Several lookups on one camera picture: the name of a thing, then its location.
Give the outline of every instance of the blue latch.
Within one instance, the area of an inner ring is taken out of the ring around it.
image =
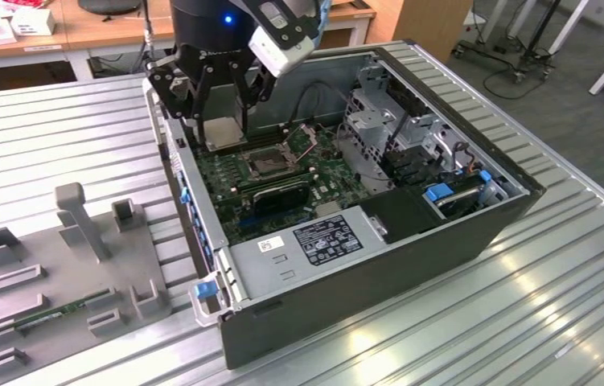
[[[180,203],[188,203],[191,200],[193,197],[190,197],[190,191],[187,190],[187,187],[184,187],[180,193]]]
[[[483,179],[483,181],[486,181],[486,183],[491,182],[493,176],[487,170],[482,170],[479,176]]]
[[[454,191],[446,183],[439,183],[426,190],[426,196],[433,202],[443,199],[449,195],[453,195]]]
[[[218,294],[218,283],[217,281],[207,281],[206,283],[199,283],[197,285],[197,298],[206,299]]]

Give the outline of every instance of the white sticker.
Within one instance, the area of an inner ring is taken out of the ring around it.
[[[36,46],[36,47],[26,47],[23,51],[34,52],[34,51],[51,51],[51,50],[60,50],[63,46],[56,44],[55,46]]]
[[[259,249],[262,252],[273,251],[275,248],[281,248],[285,246],[283,238],[281,236],[275,236],[271,239],[259,241]]]

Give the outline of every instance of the cable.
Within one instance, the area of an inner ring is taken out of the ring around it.
[[[135,74],[139,70],[140,64],[142,64],[142,56],[144,55],[144,50],[147,48],[147,42],[142,42],[140,46],[140,54],[138,55],[138,59],[135,60],[135,63],[132,64],[132,67],[130,68],[130,73]]]
[[[302,89],[302,93],[299,94],[298,101],[294,105],[293,114],[290,115],[289,125],[293,125],[294,121],[298,119],[299,106],[302,105],[302,100],[305,99],[305,95],[307,94],[310,89],[317,85],[323,85],[327,88],[330,88],[341,96],[341,98],[343,98],[345,103],[350,102],[350,100],[347,99],[346,95],[343,94],[343,92],[341,91],[341,89],[338,87],[335,87],[334,85],[331,85],[330,83],[327,83],[323,80],[314,80]]]
[[[490,86],[487,85],[487,81],[490,79],[493,79],[495,76],[498,75],[502,75],[505,72],[507,72],[509,70],[511,70],[513,68],[505,68],[503,70],[498,71],[498,72],[494,72],[490,76],[487,76],[487,78],[483,80],[483,87],[486,88],[486,90],[495,96],[495,97],[501,97],[509,101],[518,101],[519,99],[525,98],[529,94],[531,94],[545,83],[546,81],[543,80],[537,86],[534,86],[529,91],[526,91],[523,94],[521,95],[517,95],[517,96],[509,96],[509,95],[503,95],[495,91],[493,91],[493,89],[490,88]]]
[[[399,119],[398,128],[395,129],[395,131],[390,135],[390,138],[386,141],[386,149],[383,149],[383,154],[387,153],[387,149],[395,142],[395,138],[398,137],[399,133],[402,132],[402,129],[407,126],[409,119],[410,119],[410,114],[405,111],[405,114],[403,114],[402,118]]]
[[[358,175],[367,177],[369,179],[375,179],[377,181],[386,181],[386,182],[393,182],[393,179],[379,179],[378,177],[374,177],[373,175],[366,175],[365,173],[357,172]]]
[[[517,9],[514,10],[513,19],[509,21],[507,26],[505,27],[506,36],[509,36],[509,28],[513,26],[514,22],[517,21],[517,18],[519,17],[521,7],[525,6],[525,4],[527,2],[529,2],[529,0],[525,0],[523,2],[521,2],[521,4],[517,6]]]
[[[483,34],[481,33],[481,27],[478,26],[478,19],[475,18],[475,16],[478,15],[477,12],[475,12],[475,0],[471,4],[471,13],[474,14],[474,26],[475,26],[475,30],[478,32],[478,40],[483,42]]]
[[[104,58],[98,58],[102,62],[107,62],[107,63],[115,63],[120,60],[120,58],[123,58],[123,55],[124,54],[120,54],[119,57],[116,59],[104,59]]]

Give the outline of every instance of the black cable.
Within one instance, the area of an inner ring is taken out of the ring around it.
[[[473,2],[473,4],[471,4],[471,13],[474,14],[474,26],[475,26],[475,30],[477,30],[477,32],[478,32],[478,41],[482,42],[482,43],[485,43],[485,42],[483,42],[483,34],[482,34],[482,32],[481,32],[481,27],[478,26],[478,20],[477,20],[477,18],[475,18],[475,16],[477,16],[477,12],[475,12],[475,0],[474,0],[474,2]]]
[[[503,58],[498,58],[497,56],[490,55],[487,52],[477,50],[477,49],[474,49],[471,47],[467,47],[466,49],[467,49],[467,51],[475,52],[478,55],[483,56],[485,58],[497,60],[498,62],[507,64],[515,71],[519,71],[519,69],[517,68],[514,63],[510,62],[509,60],[505,60]]]
[[[290,115],[289,125],[293,125],[294,121],[298,119],[299,106],[302,105],[302,101],[305,100],[305,95],[307,94],[310,89],[313,87],[315,87],[317,85],[322,85],[322,86],[326,86],[327,88],[330,88],[341,96],[341,98],[343,98],[345,103],[350,102],[349,98],[346,97],[346,95],[343,94],[343,92],[341,91],[341,89],[338,87],[335,87],[333,84],[327,83],[325,80],[314,80],[302,89],[302,93],[299,94],[298,101],[294,105],[293,114]]]
[[[405,111],[405,114],[402,115],[402,119],[399,119],[398,123],[398,128],[390,135],[390,138],[386,141],[386,149],[383,151],[383,154],[387,153],[387,148],[393,145],[393,142],[395,142],[395,138],[398,137],[399,133],[402,132],[402,129],[407,126],[407,120],[410,119],[410,114]]]
[[[523,2],[521,2],[521,4],[517,6],[517,9],[514,10],[513,19],[509,21],[507,26],[505,27],[506,36],[509,36],[509,28],[513,26],[514,22],[517,21],[517,18],[519,17],[521,7],[525,6],[525,4],[527,2],[529,2],[529,0],[525,0]]]
[[[493,91],[493,89],[490,88],[490,86],[487,85],[487,81],[490,79],[493,79],[495,76],[499,76],[502,75],[505,72],[507,72],[509,70],[511,70],[513,68],[505,68],[503,70],[498,71],[498,72],[494,72],[491,75],[487,76],[487,78],[483,80],[483,87],[486,88],[486,90],[495,96],[495,97],[501,97],[509,101],[518,101],[519,99],[525,98],[529,94],[531,94],[545,83],[546,81],[543,80],[537,86],[534,86],[529,91],[526,91],[523,94],[521,95],[517,95],[517,96],[510,96],[510,95],[503,95],[495,91]]]
[[[322,22],[322,3],[321,0],[314,0],[314,7],[317,8],[317,18],[318,22]]]
[[[115,63],[120,60],[120,58],[123,58],[123,55],[124,54],[120,54],[119,57],[116,59],[104,59],[104,58],[98,58],[102,62],[107,62],[107,63]]]
[[[130,73],[135,74],[138,72],[138,69],[142,64],[142,56],[144,55],[144,49],[147,48],[147,42],[142,42],[140,46],[140,54],[138,55],[138,59],[135,60],[135,63],[132,64],[132,67],[130,68]]]

